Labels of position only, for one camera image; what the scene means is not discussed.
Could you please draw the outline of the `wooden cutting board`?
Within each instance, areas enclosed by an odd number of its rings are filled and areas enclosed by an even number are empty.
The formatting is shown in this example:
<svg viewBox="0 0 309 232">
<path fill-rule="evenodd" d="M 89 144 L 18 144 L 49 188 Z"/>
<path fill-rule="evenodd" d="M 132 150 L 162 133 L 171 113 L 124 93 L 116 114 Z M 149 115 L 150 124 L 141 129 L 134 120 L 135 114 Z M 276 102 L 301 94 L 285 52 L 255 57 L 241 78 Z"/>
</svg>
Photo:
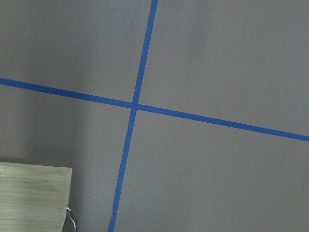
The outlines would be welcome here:
<svg viewBox="0 0 309 232">
<path fill-rule="evenodd" d="M 1 162 L 0 230 L 61 232 L 66 221 L 77 231 L 69 207 L 72 168 Z"/>
</svg>

